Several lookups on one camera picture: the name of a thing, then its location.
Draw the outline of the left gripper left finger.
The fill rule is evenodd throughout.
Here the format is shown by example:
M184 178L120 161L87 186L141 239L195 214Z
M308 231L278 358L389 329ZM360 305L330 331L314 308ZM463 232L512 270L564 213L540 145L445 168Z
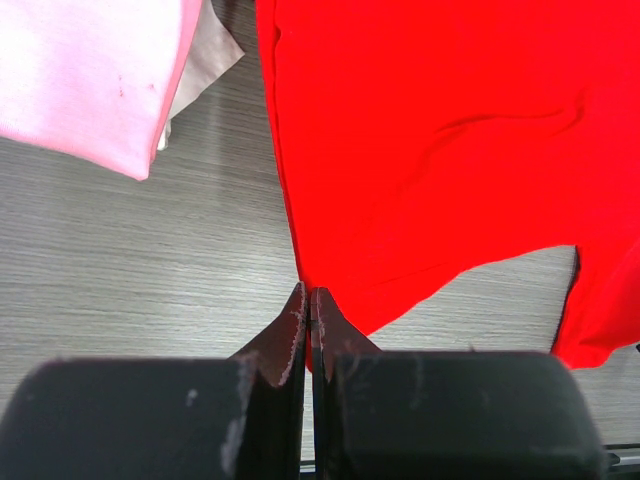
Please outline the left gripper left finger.
M296 479L306 290L237 353L75 358L20 383L1 420L5 479Z

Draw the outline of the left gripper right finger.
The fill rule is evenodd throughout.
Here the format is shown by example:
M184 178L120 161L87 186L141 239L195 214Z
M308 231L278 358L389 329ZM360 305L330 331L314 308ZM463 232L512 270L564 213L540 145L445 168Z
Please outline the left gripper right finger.
M538 352L385 351L310 298L320 479L603 479L585 400Z

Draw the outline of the red t shirt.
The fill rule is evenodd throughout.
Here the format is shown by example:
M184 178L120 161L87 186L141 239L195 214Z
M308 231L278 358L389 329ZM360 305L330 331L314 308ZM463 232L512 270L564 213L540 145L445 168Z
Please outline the red t shirt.
M573 246L553 352L639 339L635 1L259 1L299 275L373 333L460 273Z

